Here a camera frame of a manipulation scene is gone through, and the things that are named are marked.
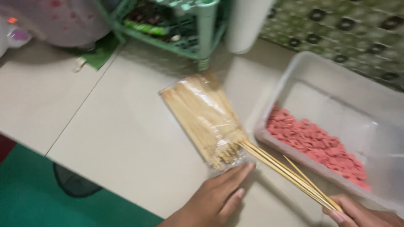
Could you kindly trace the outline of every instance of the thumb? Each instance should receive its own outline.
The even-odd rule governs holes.
[[[219,215],[227,220],[230,215],[237,209],[238,205],[240,205],[244,196],[244,189],[239,188],[231,197],[227,200],[226,204],[223,206]]]
[[[334,220],[339,227],[358,227],[358,225],[346,214],[332,210],[328,213],[330,218]]]

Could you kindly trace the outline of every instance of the green rack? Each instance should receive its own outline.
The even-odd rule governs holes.
[[[136,8],[137,0],[122,0],[111,13],[105,9],[101,0],[94,1],[122,44],[126,43],[124,35],[142,40],[153,46],[197,60],[199,71],[209,68],[209,56],[227,28],[231,3],[230,0],[148,0],[154,3],[154,10],[157,12],[167,8],[180,12],[180,16],[176,16],[174,21],[162,20],[158,26],[174,27],[179,31],[193,31],[192,35],[183,36],[176,42],[165,42],[124,25],[126,15]]]

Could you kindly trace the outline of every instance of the clear plastic wrap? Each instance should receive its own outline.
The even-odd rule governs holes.
[[[214,74],[185,78],[160,94],[211,167],[224,171],[246,161],[238,143],[247,135]]]

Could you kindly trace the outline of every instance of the tile grout line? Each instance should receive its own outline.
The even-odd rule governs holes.
[[[66,124],[66,126],[63,128],[63,130],[60,132],[59,136],[56,138],[56,140],[53,142],[52,146],[49,148],[49,150],[46,152],[46,154],[44,155],[44,157],[46,157],[48,155],[48,153],[51,151],[53,145],[55,145],[55,143],[57,142],[57,140],[59,139],[59,137],[62,135],[62,133],[65,131],[65,129],[67,128],[67,126],[70,124],[70,122],[73,120],[74,116],[76,116],[77,112],[80,110],[80,108],[83,106],[83,104],[86,102],[86,100],[88,99],[88,97],[91,95],[91,93],[93,92],[94,88],[97,86],[97,84],[100,82],[100,80],[102,79],[102,77],[104,77],[105,73],[107,73],[108,69],[111,67],[111,65],[114,63],[114,61],[116,60],[116,58],[119,56],[119,54],[121,53],[122,49],[123,49],[123,45],[119,45],[118,46],[118,50],[116,50],[116,55],[115,57],[112,59],[110,65],[107,67],[107,69],[105,70],[105,72],[100,76],[100,78],[98,79],[98,81],[95,83],[95,85],[93,86],[93,88],[91,89],[91,91],[88,93],[88,95],[86,96],[86,98],[83,100],[83,102],[80,104],[80,106],[78,107],[78,109],[76,110],[76,112],[74,112],[73,116],[70,118],[69,122]]]

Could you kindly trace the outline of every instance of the bundle of bamboo skewers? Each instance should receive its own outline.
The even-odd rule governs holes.
[[[341,207],[317,188],[287,157],[299,176],[280,161],[252,144],[239,123],[217,77],[188,77],[164,89],[161,95],[205,161],[218,170],[240,160],[241,148],[284,176],[328,210]]]

